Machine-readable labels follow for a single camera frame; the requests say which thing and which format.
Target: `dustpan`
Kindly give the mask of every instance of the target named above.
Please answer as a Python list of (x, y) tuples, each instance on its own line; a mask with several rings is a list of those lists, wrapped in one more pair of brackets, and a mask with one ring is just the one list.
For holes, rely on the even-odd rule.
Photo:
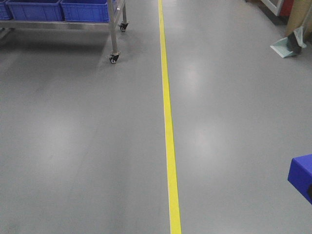
[(291, 57), (297, 55), (294, 51), (289, 51), (287, 48), (288, 38), (278, 40), (270, 47), (275, 50), (282, 58)]
[(303, 42), (304, 35), (307, 31), (307, 25), (312, 17), (312, 4), (302, 23), (302, 26), (295, 29), (288, 37), (278, 40), (271, 48), (274, 49), (282, 58), (295, 56), (301, 53), (302, 48), (307, 45)]

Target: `blue object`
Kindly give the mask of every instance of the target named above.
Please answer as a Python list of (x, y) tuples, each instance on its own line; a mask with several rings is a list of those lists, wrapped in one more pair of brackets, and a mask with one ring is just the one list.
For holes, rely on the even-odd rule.
[(109, 22), (107, 0), (62, 0), (66, 21)]
[(60, 0), (9, 0), (15, 20), (63, 21)]
[(10, 20), (12, 18), (12, 14), (6, 2), (7, 0), (0, 0), (0, 20)]
[(312, 204), (312, 155), (292, 160), (288, 181)]

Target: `cardboard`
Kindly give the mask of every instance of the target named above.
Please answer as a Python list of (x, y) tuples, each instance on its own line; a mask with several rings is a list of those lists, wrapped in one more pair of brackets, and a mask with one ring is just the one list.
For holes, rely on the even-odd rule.
[[(292, 7), (292, 12), (289, 17), (286, 36), (291, 34), (296, 28), (299, 28), (309, 10), (309, 7), (312, 4), (312, 0), (295, 0)], [(309, 37), (309, 34), (312, 32), (312, 20), (308, 22), (308, 30), (305, 35), (305, 40)]]

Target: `white cabinet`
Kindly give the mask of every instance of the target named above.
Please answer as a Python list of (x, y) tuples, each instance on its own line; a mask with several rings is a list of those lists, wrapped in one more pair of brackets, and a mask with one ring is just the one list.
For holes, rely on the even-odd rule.
[(282, 9), (284, 0), (262, 0), (262, 2), (276, 15), (279, 16), (279, 13)]

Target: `stainless steel cart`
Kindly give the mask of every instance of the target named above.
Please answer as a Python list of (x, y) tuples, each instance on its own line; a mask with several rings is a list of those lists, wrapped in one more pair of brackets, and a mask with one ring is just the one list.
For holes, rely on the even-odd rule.
[[(120, 0), (117, 10), (114, 11), (112, 0), (107, 0), (108, 10), (110, 15), (109, 23), (94, 23), (94, 22), (66, 22), (66, 21), (17, 21), (17, 20), (0, 20), (0, 29), (3, 32), (9, 32), (15, 28), (32, 28), (32, 29), (59, 29), (59, 30), (88, 30), (88, 31), (103, 31), (109, 30), (112, 37), (113, 51), (110, 55), (110, 62), (115, 64), (119, 58), (120, 51), (117, 46), (116, 27), (118, 26), (122, 32), (126, 31), (128, 26), (126, 13), (126, 0)], [(122, 23), (118, 24), (122, 14)]]

